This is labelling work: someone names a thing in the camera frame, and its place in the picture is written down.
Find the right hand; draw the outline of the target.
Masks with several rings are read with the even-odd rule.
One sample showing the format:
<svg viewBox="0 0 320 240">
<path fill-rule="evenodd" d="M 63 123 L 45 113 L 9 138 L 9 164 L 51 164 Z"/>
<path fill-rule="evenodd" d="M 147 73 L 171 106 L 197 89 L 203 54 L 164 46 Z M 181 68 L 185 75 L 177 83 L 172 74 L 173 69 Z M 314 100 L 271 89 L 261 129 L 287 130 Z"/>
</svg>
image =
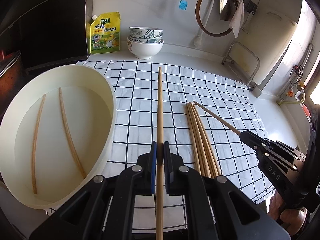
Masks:
<svg viewBox="0 0 320 240">
<path fill-rule="evenodd" d="M 280 219 L 287 226 L 287 232 L 290 235 L 296 234 L 303 226 L 307 215 L 307 209 L 284 209 L 285 203 L 276 191 L 270 199 L 268 215 L 274 220 Z"/>
</svg>

